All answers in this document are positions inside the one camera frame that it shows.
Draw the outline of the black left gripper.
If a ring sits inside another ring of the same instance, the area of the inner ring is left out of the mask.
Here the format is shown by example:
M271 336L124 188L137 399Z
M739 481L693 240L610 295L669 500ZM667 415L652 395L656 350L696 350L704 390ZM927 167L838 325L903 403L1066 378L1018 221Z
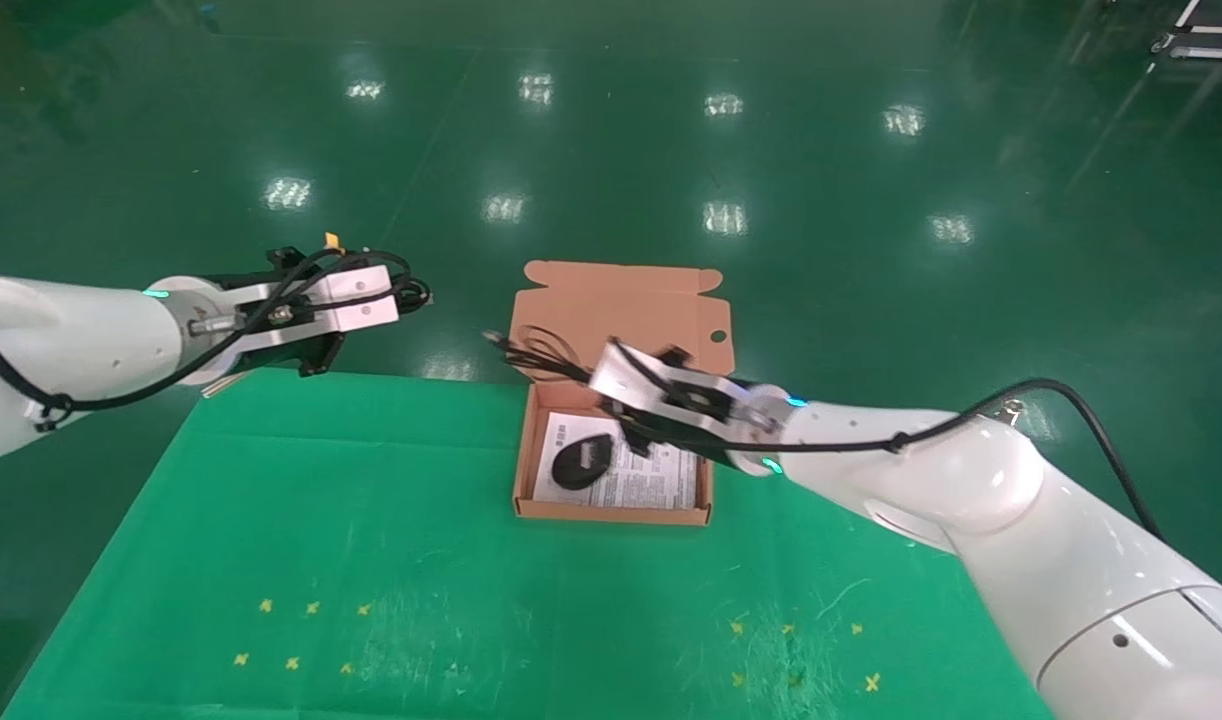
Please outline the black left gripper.
M295 282L279 296L277 306L269 313L266 321L269 331L299 328L313 321L315 313L309 307L316 301L312 297L314 293L312 287L327 277L329 273L335 273L341 255L326 252L304 270L299 269L299 264L303 264L308 255L291 246L269 251L265 258L273 264L276 281L284 281L285 277L295 279ZM264 350L264 366L296 366L301 378L320 375L331 368L343 342L342 332L331 331L288 345L269 347Z

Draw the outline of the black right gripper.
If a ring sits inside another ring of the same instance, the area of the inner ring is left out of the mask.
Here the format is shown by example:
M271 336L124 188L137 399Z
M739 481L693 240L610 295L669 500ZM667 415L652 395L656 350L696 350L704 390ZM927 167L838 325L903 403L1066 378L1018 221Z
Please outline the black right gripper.
M657 361L670 368L692 369L693 356L684 348L671 345L657 352ZM727 468L767 471L761 451L733 447L742 443L767 441L774 438L774 414L749 403L736 405L725 419L719 421L715 432L634 410L623 402L617 402L617 424L623 433L626 447L638 457L651 456L657 446L671 446Z

